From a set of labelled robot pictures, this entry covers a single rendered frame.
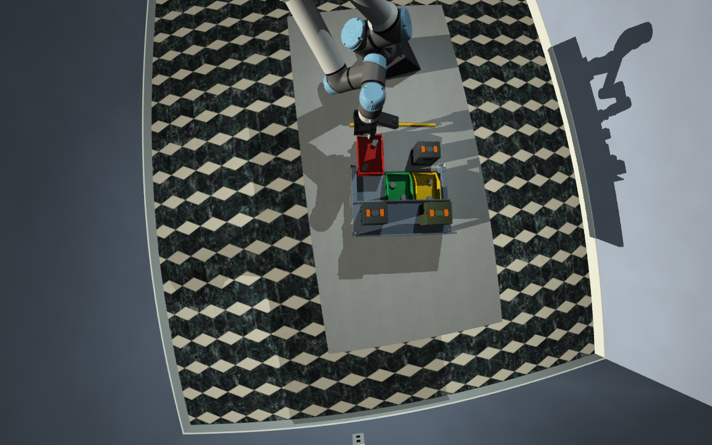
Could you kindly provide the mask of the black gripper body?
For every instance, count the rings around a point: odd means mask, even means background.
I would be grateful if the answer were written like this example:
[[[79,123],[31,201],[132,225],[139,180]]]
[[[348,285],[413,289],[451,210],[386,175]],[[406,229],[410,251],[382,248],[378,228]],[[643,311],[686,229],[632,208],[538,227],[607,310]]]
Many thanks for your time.
[[[378,123],[378,121],[375,123]],[[378,125],[375,123],[364,123],[364,121],[359,118],[358,110],[354,110],[354,135],[364,135],[368,134],[368,132],[370,132],[370,134],[372,134],[372,132],[376,134],[376,126]]]

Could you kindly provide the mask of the red bin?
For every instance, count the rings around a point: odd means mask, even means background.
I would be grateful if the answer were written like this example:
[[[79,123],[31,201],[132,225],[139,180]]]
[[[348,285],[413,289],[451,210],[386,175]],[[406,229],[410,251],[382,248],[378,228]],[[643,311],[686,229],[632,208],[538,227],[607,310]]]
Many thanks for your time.
[[[378,139],[376,147],[371,146],[373,139],[368,137],[358,137],[358,176],[383,176],[384,174],[384,150],[383,138],[381,134],[375,134],[375,139]],[[363,165],[367,163],[367,171],[361,170]]]

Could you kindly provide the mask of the dark grey metal shelf rack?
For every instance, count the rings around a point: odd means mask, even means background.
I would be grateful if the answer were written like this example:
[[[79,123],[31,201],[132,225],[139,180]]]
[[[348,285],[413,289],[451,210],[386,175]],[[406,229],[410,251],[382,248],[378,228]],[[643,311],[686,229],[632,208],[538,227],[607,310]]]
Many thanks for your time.
[[[437,172],[441,184],[441,199],[427,200],[386,200],[385,178],[383,176],[358,176],[356,164],[350,164],[353,237],[378,237],[398,235],[456,234],[451,232],[451,224],[440,226],[419,226],[419,205],[424,202],[450,201],[447,199],[446,163],[439,163],[438,170],[385,171],[387,172]],[[358,185],[357,185],[358,184]],[[369,200],[369,201],[368,201]],[[366,202],[387,202],[388,223],[384,225],[361,226],[360,206]]]

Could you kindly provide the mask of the yellow open bin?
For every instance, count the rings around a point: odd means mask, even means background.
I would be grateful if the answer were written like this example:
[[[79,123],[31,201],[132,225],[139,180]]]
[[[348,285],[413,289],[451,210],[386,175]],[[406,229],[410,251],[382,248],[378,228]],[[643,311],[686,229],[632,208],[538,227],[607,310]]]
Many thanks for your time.
[[[426,182],[428,179],[433,181],[432,185]],[[426,200],[428,195],[433,199],[441,199],[440,181],[437,172],[413,172],[413,199]]]

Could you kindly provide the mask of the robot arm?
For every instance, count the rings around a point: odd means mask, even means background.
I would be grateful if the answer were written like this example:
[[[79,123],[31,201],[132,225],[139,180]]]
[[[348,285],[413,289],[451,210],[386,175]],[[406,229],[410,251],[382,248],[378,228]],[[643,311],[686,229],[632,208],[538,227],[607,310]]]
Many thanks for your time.
[[[403,43],[412,37],[408,9],[398,9],[386,0],[349,0],[367,19],[351,18],[342,29],[344,47],[364,59],[363,64],[347,68],[313,0],[280,1],[286,3],[327,75],[324,76],[325,90],[337,94],[361,88],[359,118],[364,123],[378,121],[376,125],[398,129],[398,116],[382,112],[382,109],[386,100],[386,66],[395,56],[395,43]]]

